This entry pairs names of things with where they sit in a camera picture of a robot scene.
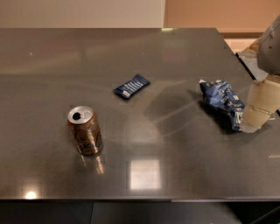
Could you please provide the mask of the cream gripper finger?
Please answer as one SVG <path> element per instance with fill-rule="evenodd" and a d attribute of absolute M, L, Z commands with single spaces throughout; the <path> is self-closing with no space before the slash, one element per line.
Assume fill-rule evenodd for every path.
<path fill-rule="evenodd" d="M 254 80 L 241 116 L 241 131 L 254 133 L 280 108 L 280 78 Z"/>

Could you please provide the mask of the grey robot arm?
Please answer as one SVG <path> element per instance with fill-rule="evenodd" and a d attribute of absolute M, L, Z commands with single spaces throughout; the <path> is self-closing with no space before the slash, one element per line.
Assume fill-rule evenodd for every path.
<path fill-rule="evenodd" d="M 258 67 L 268 75 L 250 86 L 241 118 L 245 133 L 259 130 L 280 108 L 280 16 L 261 36 L 256 58 Z"/>

